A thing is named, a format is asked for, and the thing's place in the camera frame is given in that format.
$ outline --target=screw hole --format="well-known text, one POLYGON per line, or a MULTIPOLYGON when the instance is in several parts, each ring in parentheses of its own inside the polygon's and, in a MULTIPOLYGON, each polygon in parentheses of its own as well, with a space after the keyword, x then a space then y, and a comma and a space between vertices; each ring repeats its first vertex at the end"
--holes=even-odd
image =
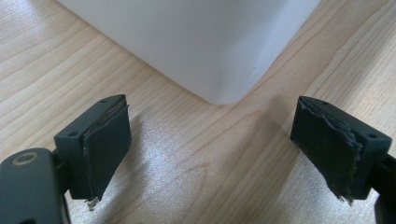
POLYGON ((12 163, 14 165, 24 165, 31 161, 34 161, 37 157, 38 157, 38 153, 36 153, 36 152, 26 152, 24 154, 21 154, 17 158, 15 158, 12 161, 12 163))
POLYGON ((76 136, 77 134, 78 134, 78 132, 71 132, 71 133, 68 133, 67 136, 73 137, 73 136, 76 136))
POLYGON ((377 138, 378 136, 377 136, 376 134, 374 134, 374 133, 369 133, 369 137, 371 137, 371 138, 377 138))

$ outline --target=table surface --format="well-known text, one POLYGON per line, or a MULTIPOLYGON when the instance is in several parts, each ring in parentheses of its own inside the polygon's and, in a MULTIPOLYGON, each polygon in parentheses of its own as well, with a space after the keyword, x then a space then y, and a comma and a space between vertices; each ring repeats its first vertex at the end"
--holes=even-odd
MULTIPOLYGON (((396 2, 322 1, 238 104, 184 90, 53 0, 0 2, 0 160, 125 93, 133 145, 74 223, 375 223, 372 192, 339 201, 290 141, 299 95, 396 137, 396 2)), ((395 146, 390 154, 395 155, 395 146)))

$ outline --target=wooden table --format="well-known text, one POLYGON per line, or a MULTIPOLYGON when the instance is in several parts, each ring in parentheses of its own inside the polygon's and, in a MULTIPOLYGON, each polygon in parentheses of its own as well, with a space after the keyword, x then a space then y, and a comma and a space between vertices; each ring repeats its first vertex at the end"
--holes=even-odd
MULTIPOLYGON (((299 95, 396 137, 396 2, 322 1, 245 99, 211 105, 51 0, 0 4, 0 159, 54 149, 96 101, 125 93, 134 141, 74 223, 375 223, 341 202, 289 139, 299 95)), ((392 147, 390 154, 395 155, 392 147)))

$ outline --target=white plastic container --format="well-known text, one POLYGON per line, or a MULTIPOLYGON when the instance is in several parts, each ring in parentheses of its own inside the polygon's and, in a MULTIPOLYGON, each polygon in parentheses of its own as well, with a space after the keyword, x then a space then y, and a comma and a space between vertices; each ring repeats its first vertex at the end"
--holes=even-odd
POLYGON ((58 0, 213 104, 240 100, 319 0, 58 0))

